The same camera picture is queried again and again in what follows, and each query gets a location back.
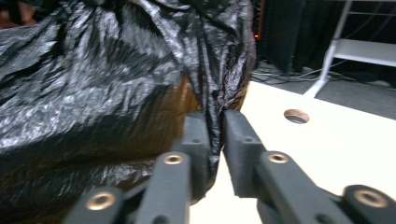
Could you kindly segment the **black plastic garbage bag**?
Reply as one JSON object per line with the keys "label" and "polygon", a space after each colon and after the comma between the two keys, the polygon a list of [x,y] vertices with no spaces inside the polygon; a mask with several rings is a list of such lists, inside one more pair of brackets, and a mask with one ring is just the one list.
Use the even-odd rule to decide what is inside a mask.
{"label": "black plastic garbage bag", "polygon": [[59,224],[147,179],[196,110],[216,176],[255,63],[250,0],[33,2],[37,24],[0,30],[0,224]]}

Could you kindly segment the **dark equipment rack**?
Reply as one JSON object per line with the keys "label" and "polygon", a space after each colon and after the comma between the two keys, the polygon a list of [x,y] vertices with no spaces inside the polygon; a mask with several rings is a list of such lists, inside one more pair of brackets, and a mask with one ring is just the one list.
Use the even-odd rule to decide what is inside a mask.
{"label": "dark equipment rack", "polygon": [[291,71],[302,17],[308,0],[252,0],[257,59],[283,75]]}

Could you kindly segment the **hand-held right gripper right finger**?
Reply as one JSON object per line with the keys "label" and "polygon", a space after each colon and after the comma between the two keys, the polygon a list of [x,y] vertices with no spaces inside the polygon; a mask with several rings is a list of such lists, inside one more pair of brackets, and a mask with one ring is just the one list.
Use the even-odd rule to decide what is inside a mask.
{"label": "hand-held right gripper right finger", "polygon": [[247,118],[239,111],[224,112],[223,153],[233,184],[233,192],[240,198],[257,198],[255,164],[264,146]]}

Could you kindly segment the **white metal table frame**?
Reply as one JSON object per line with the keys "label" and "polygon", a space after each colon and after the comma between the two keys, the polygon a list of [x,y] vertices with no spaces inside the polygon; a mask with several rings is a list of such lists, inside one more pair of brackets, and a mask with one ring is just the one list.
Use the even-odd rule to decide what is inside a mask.
{"label": "white metal table frame", "polygon": [[352,15],[350,11],[353,2],[393,2],[396,0],[342,0],[344,6],[340,19],[337,23],[332,41],[323,59],[322,68],[318,80],[304,93],[304,96],[315,98],[316,95],[328,82],[328,74],[333,59],[342,59],[361,63],[372,63],[396,67],[396,44],[353,40],[342,38],[341,34],[347,22],[347,16]]}

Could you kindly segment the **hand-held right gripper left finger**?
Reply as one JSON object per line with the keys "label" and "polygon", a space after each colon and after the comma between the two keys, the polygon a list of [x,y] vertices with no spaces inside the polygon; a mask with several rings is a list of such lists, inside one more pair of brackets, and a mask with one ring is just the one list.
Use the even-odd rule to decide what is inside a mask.
{"label": "hand-held right gripper left finger", "polygon": [[172,145],[172,150],[191,158],[192,198],[205,197],[209,182],[209,134],[201,111],[191,112],[184,120],[182,136]]}

